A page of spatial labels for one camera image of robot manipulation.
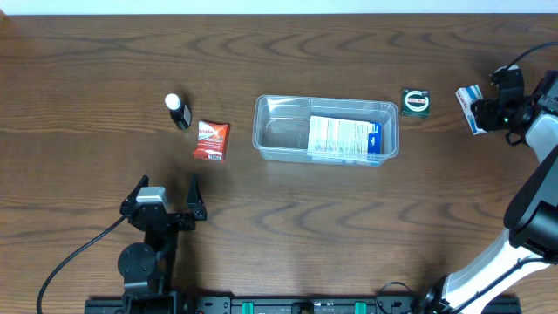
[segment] white backdrop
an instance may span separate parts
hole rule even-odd
[[[7,15],[558,13],[558,0],[0,0],[0,9]]]

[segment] dark green box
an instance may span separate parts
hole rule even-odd
[[[404,88],[401,92],[401,115],[426,118],[430,114],[430,92]]]

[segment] plastic container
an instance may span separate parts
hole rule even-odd
[[[308,155],[312,115],[380,122],[380,154]],[[263,95],[255,104],[252,143],[264,160],[378,167],[399,152],[398,108],[385,101]]]

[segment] black bottle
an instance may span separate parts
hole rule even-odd
[[[176,94],[168,94],[165,97],[165,105],[170,109],[171,118],[180,130],[186,130],[190,127],[192,114]]]

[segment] storage box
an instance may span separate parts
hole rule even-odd
[[[311,116],[380,123],[380,153],[309,155]],[[399,152],[398,108],[384,101],[264,95],[255,104],[252,143],[265,160],[378,167]]]

